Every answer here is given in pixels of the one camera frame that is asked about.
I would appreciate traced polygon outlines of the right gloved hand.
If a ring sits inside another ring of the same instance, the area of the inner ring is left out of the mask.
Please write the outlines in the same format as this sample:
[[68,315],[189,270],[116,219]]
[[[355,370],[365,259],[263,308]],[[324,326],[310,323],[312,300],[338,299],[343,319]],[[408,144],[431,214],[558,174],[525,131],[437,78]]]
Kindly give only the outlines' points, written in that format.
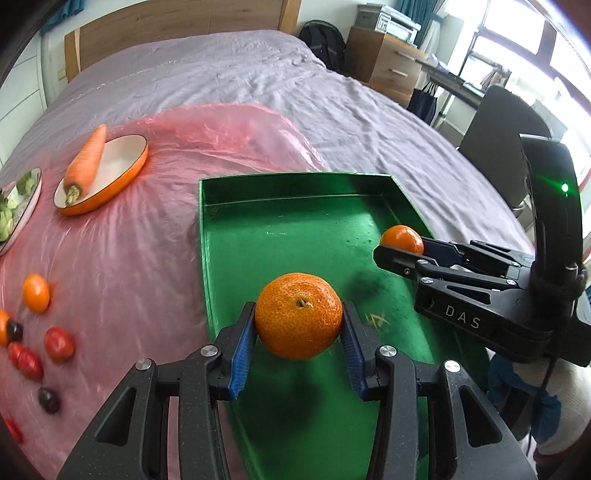
[[[549,361],[515,363],[496,354],[489,366],[488,398],[499,407],[516,388],[539,393]],[[559,359],[541,392],[541,412],[531,431],[542,456],[561,454],[572,447],[590,423],[590,368]]]

